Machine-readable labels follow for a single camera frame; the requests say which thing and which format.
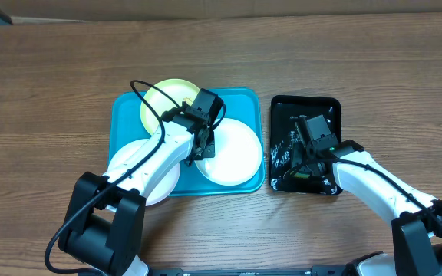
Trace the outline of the green yellow sponge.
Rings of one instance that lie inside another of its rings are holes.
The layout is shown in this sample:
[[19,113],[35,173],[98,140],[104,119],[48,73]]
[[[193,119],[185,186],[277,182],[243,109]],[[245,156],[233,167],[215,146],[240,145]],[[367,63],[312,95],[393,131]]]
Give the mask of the green yellow sponge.
[[298,179],[300,181],[311,181],[314,179],[314,176],[311,173],[307,174],[307,173],[296,172],[290,175],[290,179]]

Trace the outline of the white plate with pink rim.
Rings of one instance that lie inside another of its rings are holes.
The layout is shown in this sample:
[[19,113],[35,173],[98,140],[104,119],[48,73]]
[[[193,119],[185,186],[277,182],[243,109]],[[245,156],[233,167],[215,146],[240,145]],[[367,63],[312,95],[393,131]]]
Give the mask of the white plate with pink rim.
[[[123,161],[128,159],[135,153],[142,145],[147,142],[147,139],[135,140],[121,147],[115,154],[111,156],[108,163],[108,169],[113,169]],[[180,164],[177,163],[160,181],[156,188],[147,198],[146,206],[155,205],[163,201],[175,188],[180,177]]]

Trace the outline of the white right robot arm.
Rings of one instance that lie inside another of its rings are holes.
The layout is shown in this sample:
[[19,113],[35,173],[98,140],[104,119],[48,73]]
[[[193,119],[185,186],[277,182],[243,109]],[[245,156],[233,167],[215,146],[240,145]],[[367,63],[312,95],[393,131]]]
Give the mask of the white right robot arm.
[[409,186],[355,141],[294,143],[284,177],[348,191],[391,227],[393,254],[357,258],[344,275],[442,275],[442,199]]

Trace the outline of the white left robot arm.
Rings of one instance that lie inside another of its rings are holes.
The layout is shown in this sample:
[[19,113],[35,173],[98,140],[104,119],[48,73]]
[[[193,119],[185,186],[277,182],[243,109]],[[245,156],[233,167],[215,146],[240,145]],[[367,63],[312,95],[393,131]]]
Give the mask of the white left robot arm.
[[52,244],[87,268],[77,274],[148,275],[140,260],[147,198],[178,163],[203,155],[216,113],[166,111],[151,138],[102,176],[84,173],[75,183],[64,224]]

